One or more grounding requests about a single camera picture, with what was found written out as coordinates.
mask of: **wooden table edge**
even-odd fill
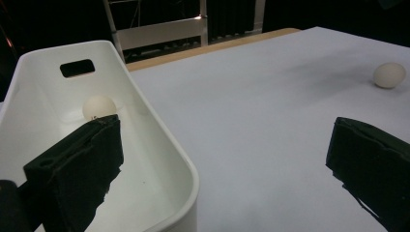
[[[215,43],[215,44],[207,45],[207,46],[200,46],[198,48],[175,52],[175,53],[171,53],[171,54],[167,54],[167,55],[163,55],[163,56],[159,56],[159,57],[155,57],[155,58],[151,58],[147,60],[137,61],[137,62],[129,63],[126,66],[130,72],[137,71],[137,70],[153,67],[156,65],[168,63],[168,62],[189,58],[195,55],[205,54],[208,52],[217,51],[217,50],[221,50],[221,49],[225,49],[225,48],[233,47],[237,45],[250,44],[254,42],[268,40],[274,37],[284,36],[284,35],[298,32],[298,31],[300,30],[296,28],[283,28],[280,30],[262,33],[262,34],[249,36],[249,37],[243,37],[243,38],[228,41],[228,42]]]

